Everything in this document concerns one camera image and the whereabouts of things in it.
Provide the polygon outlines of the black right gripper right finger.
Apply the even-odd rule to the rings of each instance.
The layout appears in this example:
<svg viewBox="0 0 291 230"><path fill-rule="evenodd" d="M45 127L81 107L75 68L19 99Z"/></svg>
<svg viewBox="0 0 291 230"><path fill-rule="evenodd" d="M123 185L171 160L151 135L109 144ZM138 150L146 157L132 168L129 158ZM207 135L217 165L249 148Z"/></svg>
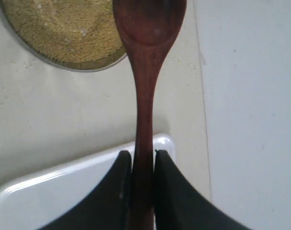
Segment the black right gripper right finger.
<svg viewBox="0 0 291 230"><path fill-rule="evenodd" d="M245 230L205 199L182 175L168 152L154 166L154 213L158 230Z"/></svg>

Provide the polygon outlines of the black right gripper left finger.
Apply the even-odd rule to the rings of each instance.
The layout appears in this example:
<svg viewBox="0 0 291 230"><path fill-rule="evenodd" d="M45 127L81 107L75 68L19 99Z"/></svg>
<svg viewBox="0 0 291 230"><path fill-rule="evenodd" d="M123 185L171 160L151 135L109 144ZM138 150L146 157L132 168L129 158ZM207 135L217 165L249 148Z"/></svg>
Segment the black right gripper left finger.
<svg viewBox="0 0 291 230"><path fill-rule="evenodd" d="M131 191L131 154L119 152L101 182L68 212L42 230L126 230Z"/></svg>

